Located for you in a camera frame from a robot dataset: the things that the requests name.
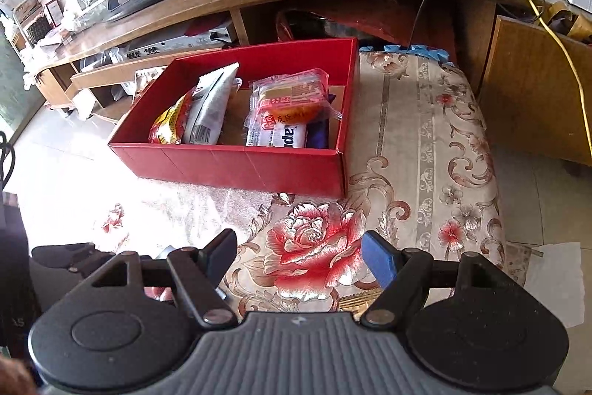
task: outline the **floral tablecloth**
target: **floral tablecloth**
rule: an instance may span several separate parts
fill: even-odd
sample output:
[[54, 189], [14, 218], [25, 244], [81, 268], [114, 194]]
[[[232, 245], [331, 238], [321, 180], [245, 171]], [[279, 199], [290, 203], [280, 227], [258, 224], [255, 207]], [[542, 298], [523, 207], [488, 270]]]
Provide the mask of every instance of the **floral tablecloth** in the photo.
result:
[[110, 249], [199, 247], [222, 228], [235, 229], [239, 253], [220, 288], [239, 314], [359, 314], [380, 293], [360, 253], [367, 229], [436, 259], [473, 250], [504, 265], [484, 121], [459, 70], [408, 54], [360, 53], [350, 123], [347, 198], [137, 180], [141, 202], [129, 210], [122, 203], [127, 234]]

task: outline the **snack package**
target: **snack package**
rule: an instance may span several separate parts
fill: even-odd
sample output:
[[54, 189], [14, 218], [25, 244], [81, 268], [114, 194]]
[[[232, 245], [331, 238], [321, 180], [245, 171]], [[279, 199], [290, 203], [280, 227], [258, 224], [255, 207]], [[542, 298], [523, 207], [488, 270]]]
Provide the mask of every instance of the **snack package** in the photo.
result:
[[252, 86], [248, 127], [254, 122], [271, 130], [277, 123], [307, 124], [331, 116], [341, 118], [327, 100], [329, 75], [322, 69], [271, 76]]
[[277, 148], [304, 148], [306, 124], [277, 123], [272, 130], [265, 130], [259, 123], [252, 123], [247, 135], [247, 146], [275, 146]]
[[216, 144], [239, 63], [204, 74], [152, 125], [150, 143]]
[[218, 142], [226, 106], [235, 86], [238, 70], [239, 63], [234, 63], [199, 78], [199, 84], [193, 94], [187, 127], [182, 136], [183, 143], [216, 144]]

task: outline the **cardboard box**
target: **cardboard box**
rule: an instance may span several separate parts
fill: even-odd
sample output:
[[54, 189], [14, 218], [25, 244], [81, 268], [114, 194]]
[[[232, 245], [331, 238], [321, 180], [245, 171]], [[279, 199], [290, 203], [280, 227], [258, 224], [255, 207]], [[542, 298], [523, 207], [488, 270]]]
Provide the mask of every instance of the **cardboard box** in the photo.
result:
[[[238, 76], [243, 80], [243, 89], [227, 108], [221, 137], [226, 144], [147, 142], [154, 120], [195, 86], [199, 76], [236, 62], [240, 63]], [[249, 111], [251, 81], [316, 67], [329, 74], [330, 90], [337, 94], [333, 106], [343, 114], [340, 122], [330, 123], [330, 149], [247, 147], [241, 133], [231, 134], [242, 130], [240, 124]], [[347, 180], [347, 127], [358, 80], [356, 39], [278, 42], [175, 59], [121, 121], [109, 146], [140, 177], [342, 198]], [[230, 138], [236, 144], [228, 144]]]

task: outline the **white paper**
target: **white paper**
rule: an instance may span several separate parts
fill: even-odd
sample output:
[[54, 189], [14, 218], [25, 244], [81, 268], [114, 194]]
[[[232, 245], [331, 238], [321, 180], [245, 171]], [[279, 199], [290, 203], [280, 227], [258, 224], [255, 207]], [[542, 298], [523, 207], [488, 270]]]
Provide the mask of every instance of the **white paper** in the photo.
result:
[[584, 278], [579, 243], [546, 244], [531, 256], [524, 288], [566, 328], [584, 323]]

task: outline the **tile floor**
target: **tile floor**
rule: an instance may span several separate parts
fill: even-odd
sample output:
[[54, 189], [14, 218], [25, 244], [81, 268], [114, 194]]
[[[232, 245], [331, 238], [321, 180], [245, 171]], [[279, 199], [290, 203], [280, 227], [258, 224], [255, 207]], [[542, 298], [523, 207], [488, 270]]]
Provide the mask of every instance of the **tile floor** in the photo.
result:
[[[104, 216], [112, 208], [102, 205], [104, 193], [115, 181], [132, 182], [133, 175], [106, 147], [112, 127], [42, 109], [25, 129], [7, 191], [19, 194], [31, 247], [82, 240], [88, 216]], [[568, 165], [570, 174], [563, 161], [500, 147], [494, 147], [493, 157], [508, 241], [581, 243], [586, 321], [568, 330], [569, 355], [556, 383], [564, 395], [581, 395], [592, 389], [592, 229], [587, 215], [592, 168]]]

